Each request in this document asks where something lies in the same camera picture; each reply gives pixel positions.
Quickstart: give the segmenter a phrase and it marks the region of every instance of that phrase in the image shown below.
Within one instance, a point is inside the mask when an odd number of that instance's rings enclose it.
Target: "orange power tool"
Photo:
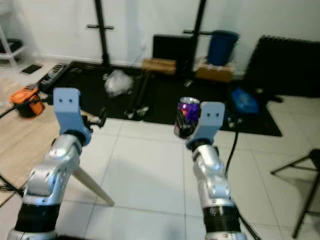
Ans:
[[[19,105],[27,101],[40,100],[38,92],[39,89],[35,85],[25,86],[12,94],[9,101],[14,105]],[[45,105],[42,102],[30,103],[18,108],[20,116],[26,119],[33,119],[39,116],[44,110]]]

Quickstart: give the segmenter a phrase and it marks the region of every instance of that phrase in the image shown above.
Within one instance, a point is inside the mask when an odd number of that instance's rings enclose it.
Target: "soda can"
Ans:
[[[200,101],[193,97],[182,97],[177,108],[174,134],[186,139],[195,130],[200,117]]]

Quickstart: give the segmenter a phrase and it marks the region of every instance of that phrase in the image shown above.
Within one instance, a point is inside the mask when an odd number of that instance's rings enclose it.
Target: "white tile floor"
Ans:
[[[52,64],[26,80],[0,69],[0,79],[36,81]],[[240,134],[229,173],[234,199],[264,240],[292,239],[314,176],[296,169],[272,176],[270,170],[320,148],[320,99],[284,99],[282,104],[269,104],[283,137]],[[223,161],[233,137],[220,131],[215,138]],[[113,197],[115,206],[106,206],[72,178],[57,222],[60,233],[93,240],[204,238],[191,153],[174,136],[172,126],[109,119],[104,128],[95,129],[81,166]],[[314,210],[320,210],[319,199],[318,194]],[[14,226],[20,204],[15,196],[0,208],[1,240]],[[306,217],[298,239],[320,240],[319,223],[320,218]]]

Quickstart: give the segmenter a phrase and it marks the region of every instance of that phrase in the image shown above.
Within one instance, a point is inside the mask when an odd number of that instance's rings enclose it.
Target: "white wall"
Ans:
[[[103,0],[111,60],[132,63],[146,46],[151,56],[154,34],[181,34],[192,29],[199,0]],[[15,0],[19,24],[31,50],[41,56],[101,59],[93,0]],[[231,30],[241,39],[234,52],[237,71],[245,71],[261,35],[320,40],[319,0],[207,0],[202,29]],[[198,56],[209,38],[201,37]]]

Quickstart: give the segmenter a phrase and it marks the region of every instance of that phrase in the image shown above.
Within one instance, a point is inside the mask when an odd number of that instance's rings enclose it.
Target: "white plastic bag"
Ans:
[[[126,75],[122,70],[114,70],[107,76],[104,87],[108,96],[114,98],[121,94],[130,93],[133,84],[132,77]]]

